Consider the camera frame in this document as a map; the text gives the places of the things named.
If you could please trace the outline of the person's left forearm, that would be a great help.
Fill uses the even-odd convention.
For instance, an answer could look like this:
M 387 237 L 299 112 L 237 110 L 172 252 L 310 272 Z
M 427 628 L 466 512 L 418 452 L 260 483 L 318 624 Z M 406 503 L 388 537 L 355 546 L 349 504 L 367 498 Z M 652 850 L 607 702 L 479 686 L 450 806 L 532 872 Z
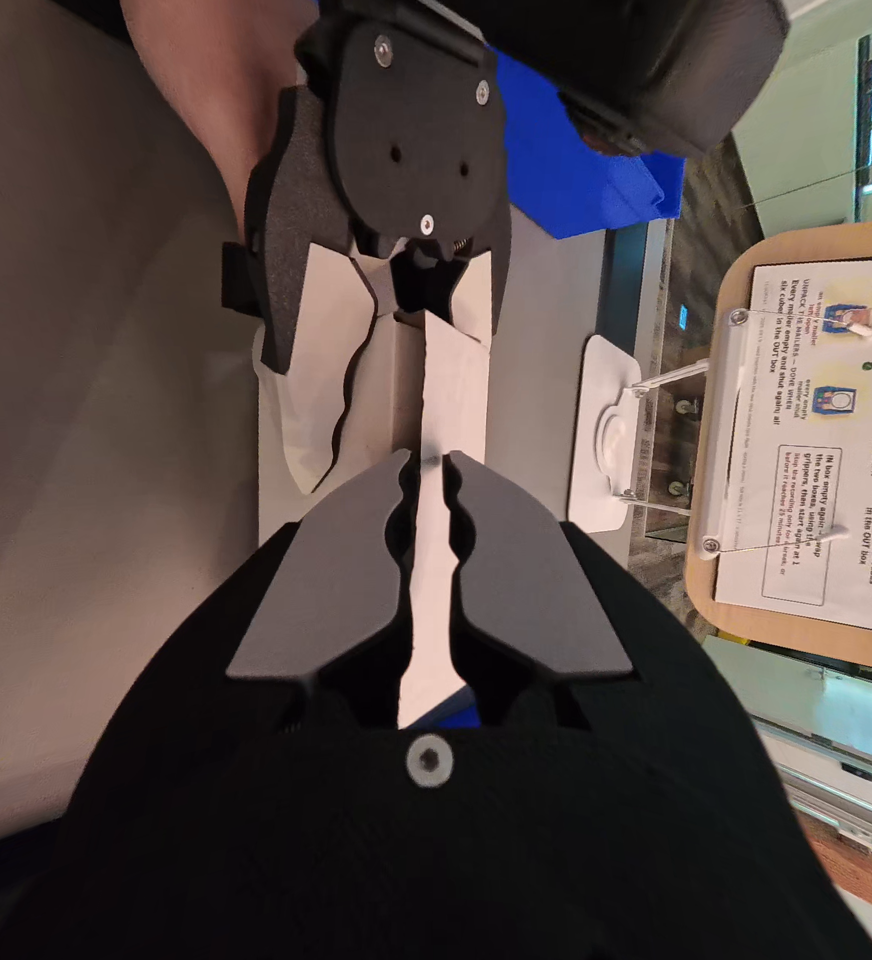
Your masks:
M 295 45 L 311 1 L 122 1 L 141 62 L 209 153 L 245 237 L 254 167 L 269 152 L 281 90 L 297 83 Z

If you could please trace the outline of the blue plastic bin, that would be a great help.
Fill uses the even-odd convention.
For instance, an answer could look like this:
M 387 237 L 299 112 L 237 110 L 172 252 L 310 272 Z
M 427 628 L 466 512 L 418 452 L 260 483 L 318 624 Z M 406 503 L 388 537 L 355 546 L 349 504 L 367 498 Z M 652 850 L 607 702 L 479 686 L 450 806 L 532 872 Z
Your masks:
M 587 147 L 556 87 L 493 49 L 506 110 L 509 197 L 556 239 L 677 219 L 685 161 L 655 151 L 610 157 Z
M 440 704 L 438 729 L 475 729 L 482 726 L 478 703 L 471 688 L 465 687 Z

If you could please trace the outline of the black box device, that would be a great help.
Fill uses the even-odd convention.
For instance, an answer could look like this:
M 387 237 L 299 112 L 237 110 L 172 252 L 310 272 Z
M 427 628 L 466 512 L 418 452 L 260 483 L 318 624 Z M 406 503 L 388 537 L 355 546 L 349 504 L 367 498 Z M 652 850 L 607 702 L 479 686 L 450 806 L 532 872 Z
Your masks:
M 634 347 L 649 226 L 642 222 L 607 232 L 600 330 L 627 352 Z

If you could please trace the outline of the wooden sign board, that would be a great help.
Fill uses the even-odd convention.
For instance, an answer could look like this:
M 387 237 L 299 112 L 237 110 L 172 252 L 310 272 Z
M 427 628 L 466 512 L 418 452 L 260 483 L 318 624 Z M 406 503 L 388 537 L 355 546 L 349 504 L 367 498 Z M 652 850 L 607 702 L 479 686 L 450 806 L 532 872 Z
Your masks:
M 725 511 L 730 415 L 738 396 L 737 390 L 730 389 L 730 379 L 741 370 L 741 362 L 734 356 L 743 346 L 747 326 L 746 322 L 733 322 L 730 315 L 748 304 L 757 267 L 862 259 L 872 259 L 872 222 L 818 226 L 784 232 L 756 244 L 736 259 L 723 279 L 709 347 L 684 581 L 689 599 L 718 630 L 747 642 L 872 667 L 870 628 L 828 626 L 807 616 L 717 601 L 717 552 L 708 549 L 710 543 L 724 546 L 716 522 Z

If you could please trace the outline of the white sign stand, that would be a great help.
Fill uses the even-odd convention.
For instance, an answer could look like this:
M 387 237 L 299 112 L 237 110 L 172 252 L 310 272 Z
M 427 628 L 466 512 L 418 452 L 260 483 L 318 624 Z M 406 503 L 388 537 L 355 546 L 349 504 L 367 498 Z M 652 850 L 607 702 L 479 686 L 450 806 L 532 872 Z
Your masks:
M 634 357 L 594 334 L 583 351 L 576 406 L 567 519 L 587 534 L 612 532 L 630 508 L 660 509 L 697 523 L 694 552 L 705 561 L 735 551 L 730 546 L 730 458 L 748 350 L 767 320 L 766 310 L 736 307 L 719 318 L 722 342 L 714 357 L 668 373 L 642 377 Z M 699 442 L 688 509 L 652 503 L 634 492 L 635 460 L 643 402 L 661 387 L 706 376 L 703 412 L 709 417 Z

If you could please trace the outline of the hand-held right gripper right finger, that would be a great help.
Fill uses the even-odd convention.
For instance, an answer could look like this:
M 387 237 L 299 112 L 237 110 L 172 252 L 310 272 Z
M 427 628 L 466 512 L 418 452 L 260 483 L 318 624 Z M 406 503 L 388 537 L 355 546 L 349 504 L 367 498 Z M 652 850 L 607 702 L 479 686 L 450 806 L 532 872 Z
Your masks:
M 450 547 L 449 649 L 471 684 L 478 659 L 506 657 L 560 681 L 617 680 L 634 666 L 560 522 L 466 453 L 443 464 Z

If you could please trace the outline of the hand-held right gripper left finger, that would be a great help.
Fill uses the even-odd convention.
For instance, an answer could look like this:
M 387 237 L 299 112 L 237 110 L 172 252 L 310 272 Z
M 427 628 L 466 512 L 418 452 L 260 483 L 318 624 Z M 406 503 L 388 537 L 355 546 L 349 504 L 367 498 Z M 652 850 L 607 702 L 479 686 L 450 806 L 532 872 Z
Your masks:
M 386 541 L 412 455 L 396 450 L 329 493 L 303 518 L 226 677 L 308 683 L 387 627 L 402 574 Z

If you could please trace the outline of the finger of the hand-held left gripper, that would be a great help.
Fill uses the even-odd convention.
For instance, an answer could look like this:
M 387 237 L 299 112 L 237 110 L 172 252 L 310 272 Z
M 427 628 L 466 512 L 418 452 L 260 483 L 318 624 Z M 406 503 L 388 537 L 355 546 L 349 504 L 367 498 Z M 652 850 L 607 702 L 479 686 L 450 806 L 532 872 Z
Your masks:
M 492 253 L 487 251 L 468 261 L 450 295 L 446 337 L 452 350 L 490 349 L 492 304 Z
M 332 469 L 333 438 L 346 414 L 346 374 L 370 336 L 375 309 L 371 288 L 348 255 L 309 246 L 284 376 L 284 454 L 304 495 Z

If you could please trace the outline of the white cardboard mailer box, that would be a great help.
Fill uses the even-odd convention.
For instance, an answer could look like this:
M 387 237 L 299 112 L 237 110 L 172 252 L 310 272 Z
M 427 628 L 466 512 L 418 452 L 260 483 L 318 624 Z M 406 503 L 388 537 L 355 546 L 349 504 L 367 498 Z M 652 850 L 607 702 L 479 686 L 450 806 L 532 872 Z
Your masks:
M 410 580 L 414 652 L 401 682 L 398 725 L 412 725 L 463 687 L 449 644 L 457 558 L 442 492 L 442 456 L 486 455 L 490 351 L 426 314 L 422 328 L 379 318 L 360 356 L 338 459 L 321 486 L 299 490 L 283 449 L 274 375 L 261 363 L 263 329 L 253 338 L 258 387 L 258 543 L 299 521 L 348 479 L 398 447 L 421 455 L 418 537 Z

